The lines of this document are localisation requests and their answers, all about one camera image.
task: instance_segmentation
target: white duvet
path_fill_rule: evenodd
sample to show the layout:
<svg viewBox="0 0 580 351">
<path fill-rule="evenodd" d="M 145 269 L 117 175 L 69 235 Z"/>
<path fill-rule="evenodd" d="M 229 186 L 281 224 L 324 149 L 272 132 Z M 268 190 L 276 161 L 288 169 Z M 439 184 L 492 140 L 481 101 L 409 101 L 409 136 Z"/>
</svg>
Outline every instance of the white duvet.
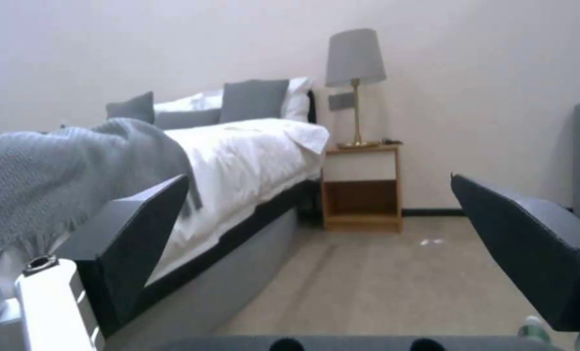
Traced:
<svg viewBox="0 0 580 351">
<path fill-rule="evenodd" d="M 190 158 L 203 207 L 179 217 L 147 284 L 210 249 L 256 206 L 320 176 L 329 133 L 279 118 L 166 131 Z"/>
</svg>

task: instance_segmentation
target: lamp stand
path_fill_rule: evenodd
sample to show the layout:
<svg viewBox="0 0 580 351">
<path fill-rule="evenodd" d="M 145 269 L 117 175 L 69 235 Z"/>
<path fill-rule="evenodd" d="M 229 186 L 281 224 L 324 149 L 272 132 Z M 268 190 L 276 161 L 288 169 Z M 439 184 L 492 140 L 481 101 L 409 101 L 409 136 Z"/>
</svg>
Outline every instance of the lamp stand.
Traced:
<svg viewBox="0 0 580 351">
<path fill-rule="evenodd" d="M 359 131 L 359 78 L 353 78 L 350 81 L 353 87 L 353 97 L 355 100 L 355 137 L 353 142 L 339 142 L 337 147 L 339 149 L 353 149 L 355 147 L 375 147 L 381 144 L 377 141 L 363 141 L 361 139 L 361 132 Z"/>
</svg>

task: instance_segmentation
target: brass lamp base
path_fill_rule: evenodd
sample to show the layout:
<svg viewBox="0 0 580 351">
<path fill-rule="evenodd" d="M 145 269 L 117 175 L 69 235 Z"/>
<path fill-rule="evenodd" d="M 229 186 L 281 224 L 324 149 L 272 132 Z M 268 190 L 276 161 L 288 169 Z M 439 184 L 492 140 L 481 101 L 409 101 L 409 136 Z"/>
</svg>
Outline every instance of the brass lamp base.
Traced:
<svg viewBox="0 0 580 351">
<path fill-rule="evenodd" d="M 338 149 L 359 149 L 362 147 L 375 147 L 381 145 L 378 141 L 361 141 L 361 142 L 339 142 Z"/>
</svg>

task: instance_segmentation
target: floor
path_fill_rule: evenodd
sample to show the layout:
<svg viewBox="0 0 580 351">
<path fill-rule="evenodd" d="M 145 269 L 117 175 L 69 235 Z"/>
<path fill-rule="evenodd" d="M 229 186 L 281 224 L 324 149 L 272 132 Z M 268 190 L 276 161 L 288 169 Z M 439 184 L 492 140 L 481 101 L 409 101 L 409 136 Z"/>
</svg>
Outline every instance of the floor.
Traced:
<svg viewBox="0 0 580 351">
<path fill-rule="evenodd" d="M 515 335 L 535 309 L 465 217 L 408 217 L 402 235 L 301 229 L 272 282 L 219 335 Z M 573 333 L 551 332 L 573 349 Z"/>
</svg>

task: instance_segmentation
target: bedside table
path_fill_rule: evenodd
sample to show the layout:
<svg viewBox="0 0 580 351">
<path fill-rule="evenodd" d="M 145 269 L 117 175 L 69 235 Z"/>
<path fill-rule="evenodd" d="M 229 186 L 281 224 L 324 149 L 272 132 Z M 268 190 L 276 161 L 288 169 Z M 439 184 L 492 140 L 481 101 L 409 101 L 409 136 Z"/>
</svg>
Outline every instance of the bedside table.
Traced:
<svg viewBox="0 0 580 351">
<path fill-rule="evenodd" d="M 400 148 L 327 151 L 321 181 L 327 231 L 402 232 Z"/>
</svg>

